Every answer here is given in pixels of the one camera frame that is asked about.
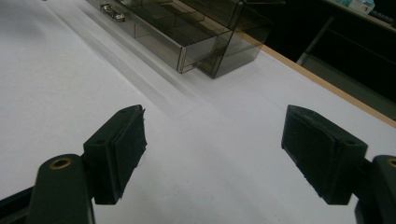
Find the wooden table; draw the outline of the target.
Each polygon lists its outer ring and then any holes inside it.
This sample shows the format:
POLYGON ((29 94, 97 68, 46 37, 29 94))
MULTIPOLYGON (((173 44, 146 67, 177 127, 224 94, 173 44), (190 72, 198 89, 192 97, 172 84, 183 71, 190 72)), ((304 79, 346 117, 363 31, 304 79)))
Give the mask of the wooden table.
POLYGON ((233 74, 251 80, 261 99, 281 108, 307 107, 347 128, 372 130, 378 126, 396 131, 396 120, 266 46, 255 61, 233 74))

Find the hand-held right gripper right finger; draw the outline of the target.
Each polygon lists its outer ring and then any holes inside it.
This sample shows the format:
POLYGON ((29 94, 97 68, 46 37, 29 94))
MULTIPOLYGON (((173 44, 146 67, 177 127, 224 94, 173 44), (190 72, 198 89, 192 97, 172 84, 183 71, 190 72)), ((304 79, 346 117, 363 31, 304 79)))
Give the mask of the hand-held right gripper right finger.
POLYGON ((364 142, 313 110, 289 105, 281 148, 326 203, 348 204, 364 142))

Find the smoky transparent drawer cabinet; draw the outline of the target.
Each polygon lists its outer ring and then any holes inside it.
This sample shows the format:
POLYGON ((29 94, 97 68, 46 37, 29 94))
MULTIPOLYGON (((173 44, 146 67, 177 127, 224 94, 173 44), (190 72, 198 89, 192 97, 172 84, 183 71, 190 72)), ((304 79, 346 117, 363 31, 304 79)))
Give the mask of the smoky transparent drawer cabinet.
POLYGON ((224 52, 217 58, 209 77, 223 76, 254 61, 270 34, 274 21, 270 14, 286 4, 285 0, 181 0, 231 33, 224 52))

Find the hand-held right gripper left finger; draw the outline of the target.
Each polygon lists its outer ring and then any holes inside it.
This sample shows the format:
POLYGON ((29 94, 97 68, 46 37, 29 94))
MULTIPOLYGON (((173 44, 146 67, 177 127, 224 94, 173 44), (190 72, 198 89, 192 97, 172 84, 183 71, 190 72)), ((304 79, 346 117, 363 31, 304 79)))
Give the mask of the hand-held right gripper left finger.
POLYGON ((142 105, 119 110, 83 144, 96 204, 116 204, 122 197, 146 150, 144 112, 142 105))

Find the white frame desk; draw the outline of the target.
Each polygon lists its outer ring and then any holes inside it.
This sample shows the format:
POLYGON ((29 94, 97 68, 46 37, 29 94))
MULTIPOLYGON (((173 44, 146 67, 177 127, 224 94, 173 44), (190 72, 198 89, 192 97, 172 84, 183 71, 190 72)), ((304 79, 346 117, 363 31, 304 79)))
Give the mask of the white frame desk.
POLYGON ((304 36, 308 39, 306 49, 298 59, 304 64, 309 55, 338 67, 342 55, 362 58, 368 55, 371 64, 379 60, 380 66, 396 66, 396 28, 370 15, 342 6, 333 0, 305 0, 303 15, 309 25, 304 36))

